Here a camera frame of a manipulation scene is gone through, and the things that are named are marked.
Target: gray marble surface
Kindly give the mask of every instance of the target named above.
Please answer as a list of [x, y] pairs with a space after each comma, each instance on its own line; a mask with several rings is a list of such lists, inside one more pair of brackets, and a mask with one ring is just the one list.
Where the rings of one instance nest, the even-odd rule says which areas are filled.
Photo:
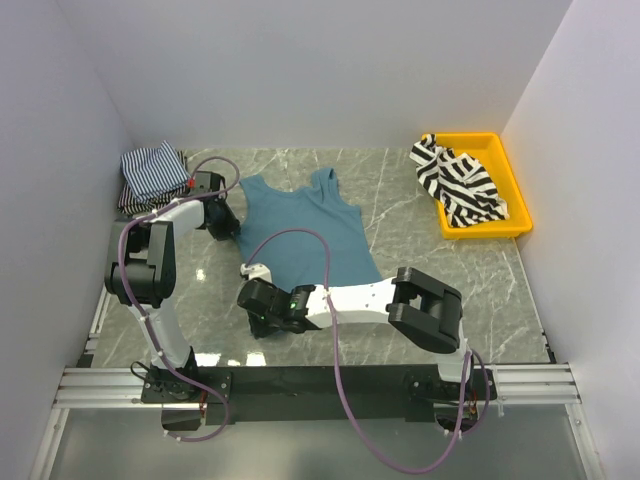
[[[260, 173], [284, 191], [310, 185], [318, 168], [334, 167], [343, 199], [362, 207], [367, 241], [383, 277], [413, 266], [460, 290], [465, 336], [485, 360], [549, 361], [515, 242], [444, 240], [434, 201], [417, 183], [406, 149], [207, 149], [188, 152], [189, 166], [214, 154], [237, 162], [242, 176]], [[233, 178], [230, 167], [209, 165]], [[247, 205], [241, 188], [229, 194], [229, 204], [242, 221]], [[329, 330], [261, 340], [250, 335], [246, 313], [235, 304], [242, 258], [233, 242], [194, 231], [176, 250], [176, 310], [200, 364], [332, 364]], [[340, 345], [345, 364], [433, 362], [388, 325], [345, 325]], [[139, 325], [111, 298], [93, 366], [125, 367], [148, 356]]]

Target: white wall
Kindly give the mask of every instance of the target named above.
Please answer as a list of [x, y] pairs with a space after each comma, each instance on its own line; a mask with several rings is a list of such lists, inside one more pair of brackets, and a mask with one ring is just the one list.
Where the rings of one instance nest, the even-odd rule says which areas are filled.
[[137, 144], [501, 131], [570, 0], [59, 0]]
[[610, 479], [638, 478], [640, 4], [574, 0], [504, 130], [534, 217], [519, 241]]
[[0, 477], [26, 478], [102, 283], [123, 124], [53, 0], [0, 2]]

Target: folded striped shirt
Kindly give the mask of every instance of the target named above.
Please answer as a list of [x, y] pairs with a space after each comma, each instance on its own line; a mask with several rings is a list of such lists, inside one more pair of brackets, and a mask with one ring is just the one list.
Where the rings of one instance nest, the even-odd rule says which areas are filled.
[[124, 178], [140, 203], [183, 186], [189, 174], [167, 142], [159, 148], [138, 148], [120, 157]]
[[434, 134], [413, 145], [409, 158], [418, 166], [418, 182], [439, 200], [452, 227], [468, 227], [491, 220], [509, 219], [507, 202], [478, 160], [436, 144]]
[[[183, 168], [186, 169], [187, 157], [185, 156], [184, 152], [176, 150], [176, 155], [180, 159], [180, 165], [182, 165]], [[124, 213], [125, 215], [147, 213], [152, 211], [154, 208], [158, 209], [164, 207], [165, 205], [168, 205], [171, 200], [185, 193], [187, 189], [188, 187], [185, 183], [177, 189], [163, 193], [156, 198], [152, 198], [149, 201], [139, 202], [138, 199], [133, 195], [129, 184], [125, 182], [122, 193], [120, 194], [120, 198], [118, 199], [118, 211]]]

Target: yellow bin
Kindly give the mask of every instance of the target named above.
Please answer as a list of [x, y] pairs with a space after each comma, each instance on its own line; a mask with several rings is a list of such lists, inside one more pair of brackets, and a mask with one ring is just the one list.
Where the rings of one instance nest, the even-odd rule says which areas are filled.
[[495, 133], [437, 133], [436, 143], [453, 148], [456, 155], [468, 153], [487, 169], [509, 209], [509, 220], [496, 220], [466, 228], [455, 228], [447, 222], [442, 203], [436, 200], [438, 218], [444, 238], [517, 237], [533, 228], [500, 137]]

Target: blue t-shirt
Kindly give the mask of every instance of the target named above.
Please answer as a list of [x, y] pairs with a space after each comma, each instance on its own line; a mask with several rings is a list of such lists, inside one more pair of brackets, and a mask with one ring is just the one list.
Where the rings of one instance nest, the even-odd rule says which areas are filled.
[[[269, 187], [261, 175], [240, 181], [249, 208], [236, 241], [246, 261], [270, 235], [288, 228], [308, 228], [322, 235], [331, 251], [329, 285], [342, 287], [378, 282], [362, 226], [360, 207], [345, 203], [333, 168], [311, 175], [311, 187], [282, 192]], [[253, 259], [271, 270], [273, 283], [291, 291], [298, 285], [322, 284], [325, 253], [320, 241], [302, 232], [271, 240]]]

